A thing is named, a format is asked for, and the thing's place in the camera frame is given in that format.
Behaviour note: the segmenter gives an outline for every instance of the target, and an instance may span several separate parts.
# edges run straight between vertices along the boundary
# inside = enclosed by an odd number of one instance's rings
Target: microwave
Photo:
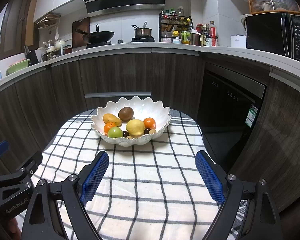
[[[300,15],[272,12],[247,16],[247,49],[300,61]]]

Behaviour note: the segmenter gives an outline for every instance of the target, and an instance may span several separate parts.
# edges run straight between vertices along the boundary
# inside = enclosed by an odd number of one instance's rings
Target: microwave control panel
[[[294,53],[293,58],[300,61],[300,16],[291,15]]]

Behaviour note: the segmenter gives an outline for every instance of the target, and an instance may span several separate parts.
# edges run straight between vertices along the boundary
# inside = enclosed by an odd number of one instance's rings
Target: screw
[[[69,176],[70,181],[74,181],[76,179],[77,179],[77,175],[75,175],[75,174],[72,174],[72,175]]]
[[[43,184],[46,183],[46,180],[45,179],[40,179],[39,182],[38,182],[38,185],[39,186],[42,186]]]
[[[265,184],[267,184],[267,182],[266,182],[266,180],[265,180],[265,179],[259,179],[259,183],[260,183],[261,185],[265,185]]]
[[[228,179],[229,179],[229,180],[236,180],[237,177],[234,176],[233,174],[229,174],[229,175],[228,175]]]

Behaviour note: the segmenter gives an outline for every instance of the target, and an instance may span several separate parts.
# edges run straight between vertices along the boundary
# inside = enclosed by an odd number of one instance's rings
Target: cutting board
[[[72,23],[72,48],[78,48],[87,45],[83,40],[83,34],[76,33],[74,29],[80,29],[87,33],[90,33],[90,18],[85,18],[81,21],[76,21]]]

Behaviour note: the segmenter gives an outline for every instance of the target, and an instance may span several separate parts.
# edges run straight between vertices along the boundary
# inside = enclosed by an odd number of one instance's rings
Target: checkered tablecloth
[[[34,185],[40,179],[58,182],[78,174],[104,150],[109,167],[85,207],[103,239],[202,239],[219,206],[195,166],[195,154],[205,150],[196,122],[171,110],[171,124],[160,138],[121,147],[98,138],[91,128],[95,113],[84,112],[62,126],[43,152],[42,164],[32,176]],[[63,202],[58,203],[69,239],[77,239]],[[228,239],[236,238],[244,211],[242,202]],[[20,227],[24,216],[25,212],[17,218]]]

